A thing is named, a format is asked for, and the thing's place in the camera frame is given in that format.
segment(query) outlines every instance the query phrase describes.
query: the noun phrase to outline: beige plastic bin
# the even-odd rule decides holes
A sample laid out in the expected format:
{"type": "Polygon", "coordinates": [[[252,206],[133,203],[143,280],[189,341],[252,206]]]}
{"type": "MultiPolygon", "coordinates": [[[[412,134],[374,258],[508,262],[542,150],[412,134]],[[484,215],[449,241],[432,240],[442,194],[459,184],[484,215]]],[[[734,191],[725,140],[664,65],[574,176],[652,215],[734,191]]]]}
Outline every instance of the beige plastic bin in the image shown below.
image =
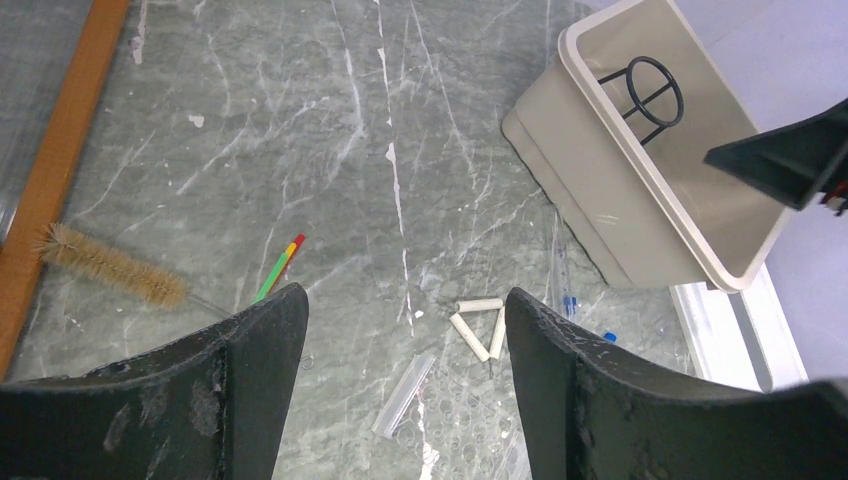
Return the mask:
{"type": "MultiPolygon", "coordinates": [[[[666,83],[646,65],[633,76],[640,98],[666,83]]],[[[670,91],[648,104],[666,119],[676,108],[670,91]]],[[[565,30],[503,131],[613,286],[742,290],[792,214],[703,163],[758,131],[670,0],[622,1],[565,30]],[[596,80],[642,55],[671,71],[685,102],[682,122],[645,147],[655,126],[622,118],[633,106],[624,77],[596,80]]]]}

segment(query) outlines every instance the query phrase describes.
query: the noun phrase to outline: wooden edge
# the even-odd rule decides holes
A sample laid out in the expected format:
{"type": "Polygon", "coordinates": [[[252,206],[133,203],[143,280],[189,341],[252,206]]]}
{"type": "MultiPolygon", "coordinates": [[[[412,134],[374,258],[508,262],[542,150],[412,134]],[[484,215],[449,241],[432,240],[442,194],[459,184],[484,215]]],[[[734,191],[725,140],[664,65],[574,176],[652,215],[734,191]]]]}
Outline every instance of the wooden edge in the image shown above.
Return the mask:
{"type": "Polygon", "coordinates": [[[59,218],[128,6],[129,0],[92,0],[0,252],[0,379],[11,363],[41,272],[33,246],[59,218]]]}

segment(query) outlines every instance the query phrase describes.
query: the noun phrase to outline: marble countertop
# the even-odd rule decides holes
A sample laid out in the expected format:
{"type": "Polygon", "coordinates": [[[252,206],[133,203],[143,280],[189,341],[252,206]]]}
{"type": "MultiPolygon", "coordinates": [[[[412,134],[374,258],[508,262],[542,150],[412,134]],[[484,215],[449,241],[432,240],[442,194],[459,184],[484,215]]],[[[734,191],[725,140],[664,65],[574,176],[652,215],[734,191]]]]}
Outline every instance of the marble countertop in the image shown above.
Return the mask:
{"type": "MultiPolygon", "coordinates": [[[[589,13],[570,0],[135,1],[63,221],[233,312],[305,233],[286,280],[309,293],[314,366],[276,475],[418,478],[421,452],[370,432],[414,354],[517,417],[508,355],[490,376],[447,318],[457,299],[513,286],[553,301],[552,207],[500,123],[589,13]]],[[[692,372],[668,291],[608,288],[565,236],[580,323],[692,372]]],[[[216,320],[49,268],[11,378],[81,374],[216,320]]],[[[493,319],[467,320],[491,335],[493,319]]]]}

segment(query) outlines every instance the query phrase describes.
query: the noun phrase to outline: black ring stand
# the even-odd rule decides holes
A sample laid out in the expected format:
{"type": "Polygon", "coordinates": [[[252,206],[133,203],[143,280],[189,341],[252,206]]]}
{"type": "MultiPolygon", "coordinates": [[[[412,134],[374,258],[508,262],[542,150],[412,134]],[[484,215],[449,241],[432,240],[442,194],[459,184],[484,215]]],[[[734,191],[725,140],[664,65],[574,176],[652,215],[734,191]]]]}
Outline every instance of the black ring stand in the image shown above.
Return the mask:
{"type": "Polygon", "coordinates": [[[642,146],[645,146],[648,142],[653,140],[657,135],[662,133],[663,130],[669,127],[673,127],[680,123],[681,120],[683,120],[683,94],[680,92],[680,86],[677,84],[677,80],[675,80],[671,72],[669,72],[668,69],[665,68],[665,65],[651,57],[636,57],[630,61],[630,64],[627,65],[627,68],[623,68],[615,73],[607,75],[606,77],[598,80],[598,83],[603,85],[609,82],[610,80],[614,80],[622,75],[625,76],[624,78],[627,81],[627,91],[630,93],[630,98],[633,99],[633,103],[636,106],[631,108],[627,113],[624,113],[621,116],[626,119],[630,115],[636,113],[636,111],[639,111],[651,123],[657,125],[656,130],[651,132],[647,137],[643,138],[639,142],[642,146]],[[668,81],[668,83],[660,87],[654,93],[650,94],[648,98],[644,100],[639,98],[639,95],[636,93],[636,87],[633,86],[633,69],[639,63],[647,63],[653,65],[654,68],[659,70],[659,72],[662,73],[665,79],[668,81]],[[660,118],[657,118],[657,116],[653,113],[651,113],[646,107],[646,105],[655,100],[660,95],[662,95],[669,88],[674,92],[675,100],[677,100],[677,115],[675,115],[672,120],[662,120],[660,118]]]}

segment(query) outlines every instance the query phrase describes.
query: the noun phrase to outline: tan brush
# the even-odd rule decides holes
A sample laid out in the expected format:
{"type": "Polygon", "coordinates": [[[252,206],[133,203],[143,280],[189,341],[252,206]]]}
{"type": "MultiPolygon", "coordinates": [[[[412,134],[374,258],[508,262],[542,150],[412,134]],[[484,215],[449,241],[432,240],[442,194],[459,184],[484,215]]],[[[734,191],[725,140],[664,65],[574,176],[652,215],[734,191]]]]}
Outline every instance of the tan brush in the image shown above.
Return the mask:
{"type": "Polygon", "coordinates": [[[191,293],[188,283],[177,275],[126,252],[100,243],[65,225],[54,223],[36,245],[44,262],[79,272],[106,286],[140,297],[145,302],[173,309],[184,301],[213,312],[220,318],[231,316],[223,308],[191,293]]]}

